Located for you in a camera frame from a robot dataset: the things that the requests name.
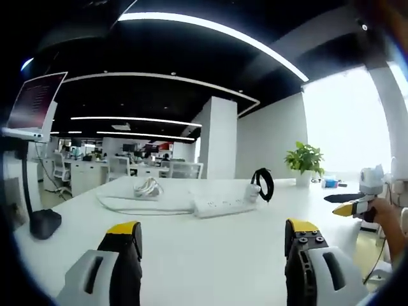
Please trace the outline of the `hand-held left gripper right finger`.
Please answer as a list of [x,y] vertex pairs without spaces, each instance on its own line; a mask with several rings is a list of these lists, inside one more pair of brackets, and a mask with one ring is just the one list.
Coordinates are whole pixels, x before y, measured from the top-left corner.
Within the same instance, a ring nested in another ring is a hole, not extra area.
[[352,259],[311,222],[286,220],[284,255],[288,305],[357,305],[367,296]]

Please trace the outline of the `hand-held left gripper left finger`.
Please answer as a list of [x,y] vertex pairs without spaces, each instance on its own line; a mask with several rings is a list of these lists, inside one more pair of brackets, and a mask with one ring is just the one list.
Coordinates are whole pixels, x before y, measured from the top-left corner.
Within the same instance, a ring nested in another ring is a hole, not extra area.
[[111,227],[96,250],[66,272],[58,305],[139,305],[142,228],[138,221]]

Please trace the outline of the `person's right hand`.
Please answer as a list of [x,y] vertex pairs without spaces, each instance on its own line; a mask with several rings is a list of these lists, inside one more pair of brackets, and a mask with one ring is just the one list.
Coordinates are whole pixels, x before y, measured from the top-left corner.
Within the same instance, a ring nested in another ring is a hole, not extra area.
[[370,206],[375,209],[374,222],[379,224],[383,230],[399,226],[399,210],[384,198],[375,198]]

